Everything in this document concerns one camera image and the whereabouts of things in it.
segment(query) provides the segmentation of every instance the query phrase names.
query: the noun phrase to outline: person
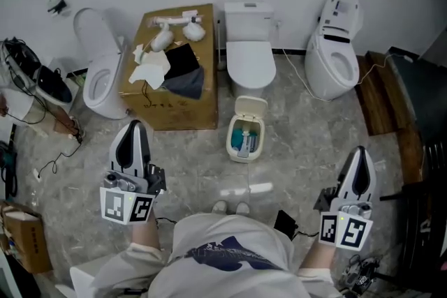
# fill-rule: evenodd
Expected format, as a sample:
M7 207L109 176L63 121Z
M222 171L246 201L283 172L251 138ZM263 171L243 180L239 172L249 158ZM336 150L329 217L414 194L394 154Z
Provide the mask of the person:
M165 261L156 219L133 226L129 248L96 275L96 297L335 298L330 277L335 247L314 242L298 275L291 271L293 244L275 229L248 217L241 202L226 215L219 201L211 214L195 214L174 227Z

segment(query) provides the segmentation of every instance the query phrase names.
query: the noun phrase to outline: small box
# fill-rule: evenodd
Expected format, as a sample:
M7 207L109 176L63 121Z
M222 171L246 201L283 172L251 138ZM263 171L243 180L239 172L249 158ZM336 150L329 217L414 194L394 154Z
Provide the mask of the small box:
M100 194L102 217L122 225L146 223L156 197L104 187L100 187Z
M14 242L20 257L17 261L23 268L32 274L51 271L41 216L24 205L12 202L1 203L1 216L3 229L11 233L10 240Z
M345 212L322 212L320 235L322 244L360 251L368 237L372 221Z
M183 34L184 26L171 25L169 29L174 33L174 42L166 51L186 43L190 44L205 73L200 99L180 96L163 87L152 89L149 85L143 86L145 84L143 80L131 84L129 78L137 66L133 51L139 44L143 44L143 47L146 46L160 32L159 27L147 26L149 20L153 17L181 17L184 11L189 10L197 10L198 15L202 15L200 25L206 31L205 37L197 42L190 41ZM217 63L214 55L213 12L213 5L205 4L153 11L142 17L125 63L126 68L121 79L119 94L124 102L156 131L217 128Z

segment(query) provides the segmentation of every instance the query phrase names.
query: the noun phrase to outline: toilet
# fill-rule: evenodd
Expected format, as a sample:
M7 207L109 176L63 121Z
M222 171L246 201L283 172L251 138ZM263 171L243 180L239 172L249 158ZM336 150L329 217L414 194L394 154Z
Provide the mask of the toilet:
M305 72L316 97L332 100L358 82L357 57L351 41L362 27L359 0L327 0L307 46Z
M230 1L223 8L233 95L261 97L277 72L268 41L273 8L262 1Z
M85 105L110 119L127 117L127 106L119 96L118 87L129 47L114 34L98 10L79 10L73 27L89 60L82 93Z

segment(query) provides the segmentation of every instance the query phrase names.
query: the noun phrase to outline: marble floor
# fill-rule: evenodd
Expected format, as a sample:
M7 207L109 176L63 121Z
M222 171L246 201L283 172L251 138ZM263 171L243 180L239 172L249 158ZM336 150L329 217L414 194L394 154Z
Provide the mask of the marble floor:
M304 74L303 58L290 56ZM213 131L157 131L150 133L152 159L164 167L168 191L157 198L158 217L178 221L199 211L209 211L219 199L230 210L239 201L251 207L251 216L273 225L283 209L300 230L318 231L313 210L322 188L334 186L337 174L352 148L367 147L375 163L378 187L374 199L372 234L362 252L387 257L396 246L395 208L378 197L400 189L402 174L396 137L368 137L355 91L330 103L313 99L284 56L275 57L277 76L266 89L269 111L265 118L265 143L261 157L250 164L229 160L225 149L234 98L226 73L219 73L219 127ZM106 120L75 105L87 131L85 142L71 158L60 158L57 173L51 165L38 182L34 168L41 168L60 151L71 153L76 143L60 135L41 137L30 128L19 128L17 201L43 215L48 249L58 281L69 282L68 269L114 253L129 244L129 229L101 218L99 186L108 169L108 150L118 130L129 122ZM160 223L161 243L170 250L173 225ZM313 239L297 236L295 268ZM352 252L340 251L333 275L340 277ZM384 262L383 273L392 262Z

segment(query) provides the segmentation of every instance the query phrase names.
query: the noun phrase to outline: wooden board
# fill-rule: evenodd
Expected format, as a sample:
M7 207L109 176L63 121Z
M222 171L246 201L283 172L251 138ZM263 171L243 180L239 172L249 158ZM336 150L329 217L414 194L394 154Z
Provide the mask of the wooden board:
M420 169L423 162L423 146L419 132L414 126L407 126L397 132L400 162L404 184L422 181Z
M385 61L385 55L377 52L357 58L360 79L374 64L382 66ZM356 86L356 92L369 135L392 133L411 123L410 112L390 66L376 66L362 84Z

